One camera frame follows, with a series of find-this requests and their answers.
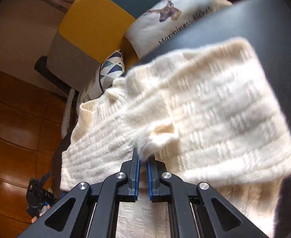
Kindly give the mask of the black leather folding bench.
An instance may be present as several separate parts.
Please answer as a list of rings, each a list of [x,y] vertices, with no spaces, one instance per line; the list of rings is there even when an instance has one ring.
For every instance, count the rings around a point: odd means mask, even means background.
[[[233,38],[246,39],[252,46],[291,131],[291,10],[283,0],[239,2],[206,17],[134,67],[172,51],[198,49]],[[291,237],[291,174],[281,184],[275,216],[273,237]]]

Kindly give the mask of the deer print cushion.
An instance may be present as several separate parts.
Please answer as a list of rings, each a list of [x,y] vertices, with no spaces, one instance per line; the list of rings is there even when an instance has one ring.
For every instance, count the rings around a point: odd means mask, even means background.
[[[142,58],[201,18],[230,6],[227,0],[161,0],[140,15],[124,36]]]

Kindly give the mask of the triangle pattern cushion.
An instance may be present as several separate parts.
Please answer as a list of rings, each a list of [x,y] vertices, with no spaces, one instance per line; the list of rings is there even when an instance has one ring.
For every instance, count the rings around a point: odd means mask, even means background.
[[[98,98],[125,71],[122,50],[116,50],[96,70],[89,84],[79,94],[78,104]]]

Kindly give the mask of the cream knitted sweater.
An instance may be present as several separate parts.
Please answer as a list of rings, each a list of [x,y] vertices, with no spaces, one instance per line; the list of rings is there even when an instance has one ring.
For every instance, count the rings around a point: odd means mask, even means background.
[[[60,188],[117,173],[133,149],[183,181],[208,182],[273,237],[291,131],[255,51],[233,38],[133,67],[79,106]]]

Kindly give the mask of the tricolour fabric sofa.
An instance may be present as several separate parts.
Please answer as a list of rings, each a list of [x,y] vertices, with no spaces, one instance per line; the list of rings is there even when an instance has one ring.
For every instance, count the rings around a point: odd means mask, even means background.
[[[36,71],[68,94],[62,136],[66,136],[71,125],[75,94],[79,95],[88,86],[98,67],[111,54],[122,50],[125,70],[140,59],[124,34],[140,15],[160,1],[74,0],[59,25],[49,53],[35,64]],[[233,6],[239,0],[227,1]]]

